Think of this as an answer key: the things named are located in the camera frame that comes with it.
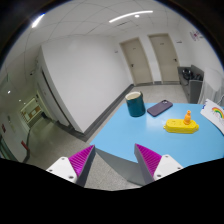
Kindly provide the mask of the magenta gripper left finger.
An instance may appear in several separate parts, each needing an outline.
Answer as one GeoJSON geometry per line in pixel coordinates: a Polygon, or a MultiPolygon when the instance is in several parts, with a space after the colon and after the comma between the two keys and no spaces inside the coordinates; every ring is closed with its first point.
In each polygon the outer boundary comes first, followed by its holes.
{"type": "Polygon", "coordinates": [[[85,186],[93,159],[95,146],[91,145],[71,157],[60,157],[47,171],[81,187],[85,186]]]}

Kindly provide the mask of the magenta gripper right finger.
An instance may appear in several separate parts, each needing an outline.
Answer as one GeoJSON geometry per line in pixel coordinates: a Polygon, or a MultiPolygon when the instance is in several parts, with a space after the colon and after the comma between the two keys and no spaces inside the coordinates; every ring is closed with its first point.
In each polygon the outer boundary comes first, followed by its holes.
{"type": "Polygon", "coordinates": [[[145,184],[160,180],[183,168],[170,155],[160,155],[139,144],[134,146],[134,154],[140,166],[145,184]]]}

